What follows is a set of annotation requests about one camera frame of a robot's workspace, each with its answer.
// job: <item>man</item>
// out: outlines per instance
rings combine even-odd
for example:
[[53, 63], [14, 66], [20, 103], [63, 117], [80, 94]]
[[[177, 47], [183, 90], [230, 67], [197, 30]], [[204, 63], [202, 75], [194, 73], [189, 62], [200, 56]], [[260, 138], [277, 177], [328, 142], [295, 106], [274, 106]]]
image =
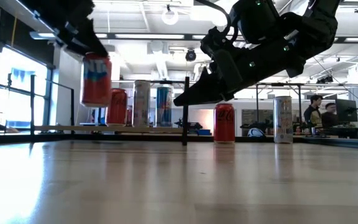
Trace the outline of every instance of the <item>man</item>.
[[336, 105], [335, 103], [328, 103], [326, 105], [327, 112], [321, 115], [321, 122], [323, 128], [331, 128], [338, 125], [338, 117], [336, 116]]
[[314, 127], [321, 127], [321, 113], [318, 110], [321, 102], [323, 100], [322, 96], [314, 95], [310, 98], [309, 108], [305, 110], [303, 116], [305, 121], [308, 124], [312, 124]]

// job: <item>red bull can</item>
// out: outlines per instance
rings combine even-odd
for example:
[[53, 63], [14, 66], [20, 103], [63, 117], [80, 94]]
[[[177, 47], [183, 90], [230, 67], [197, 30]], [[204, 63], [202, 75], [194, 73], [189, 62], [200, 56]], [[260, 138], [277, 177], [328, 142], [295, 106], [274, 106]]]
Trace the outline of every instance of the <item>red bull can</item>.
[[172, 127], [172, 89], [157, 88], [155, 120], [157, 127]]
[[150, 82], [136, 80], [134, 83], [133, 127], [149, 127]]

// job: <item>wooden surface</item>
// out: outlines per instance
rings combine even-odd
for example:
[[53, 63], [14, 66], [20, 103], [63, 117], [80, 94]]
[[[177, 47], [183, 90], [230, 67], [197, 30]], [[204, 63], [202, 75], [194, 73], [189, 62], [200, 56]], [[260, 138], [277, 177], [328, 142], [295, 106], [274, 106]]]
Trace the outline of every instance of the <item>wooden surface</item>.
[[358, 223], [358, 150], [62, 141], [0, 146], [0, 223]]
[[135, 128], [122, 126], [36, 126], [36, 131], [118, 131], [122, 133], [182, 133], [182, 128]]

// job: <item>aluminum can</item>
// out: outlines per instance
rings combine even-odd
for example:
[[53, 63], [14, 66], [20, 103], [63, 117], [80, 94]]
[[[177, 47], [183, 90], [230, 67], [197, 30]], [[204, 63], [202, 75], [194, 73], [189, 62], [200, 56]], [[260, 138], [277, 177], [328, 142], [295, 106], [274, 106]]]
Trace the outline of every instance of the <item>aluminum can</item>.
[[273, 100], [273, 126], [275, 143], [292, 143], [292, 98], [277, 96]]
[[150, 82], [136, 80], [134, 83], [133, 127], [149, 127]]
[[81, 103], [89, 107], [107, 107], [111, 89], [111, 62], [109, 57], [86, 54], [82, 76]]
[[123, 89], [112, 88], [110, 95], [109, 106], [106, 110], [106, 124], [123, 126], [127, 113], [127, 93]]
[[172, 89], [157, 88], [155, 120], [157, 127], [172, 127]]
[[236, 140], [234, 107], [230, 103], [215, 106], [214, 141], [230, 143]]

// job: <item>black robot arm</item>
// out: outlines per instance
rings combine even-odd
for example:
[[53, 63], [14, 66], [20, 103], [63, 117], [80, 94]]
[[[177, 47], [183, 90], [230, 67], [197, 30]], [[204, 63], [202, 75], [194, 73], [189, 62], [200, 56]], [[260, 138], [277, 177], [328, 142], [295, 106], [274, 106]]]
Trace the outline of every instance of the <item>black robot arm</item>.
[[17, 0], [55, 35], [56, 43], [77, 54], [93, 52], [108, 55], [88, 19], [93, 11], [92, 0]]
[[[234, 27], [234, 37], [226, 38], [227, 27], [222, 32], [216, 27], [209, 30], [201, 41], [201, 50], [213, 60], [210, 72], [204, 68], [200, 79], [178, 96], [174, 104], [227, 101], [243, 88], [283, 70], [290, 77], [302, 74], [306, 60], [332, 46], [337, 30], [335, 13], [340, 2], [310, 0], [303, 16], [292, 12], [279, 16], [272, 0], [239, 0], [229, 15], [223, 11], [229, 16], [227, 27]], [[294, 30], [297, 35], [288, 38]], [[252, 49], [233, 46], [237, 31], [247, 43], [258, 46]]]

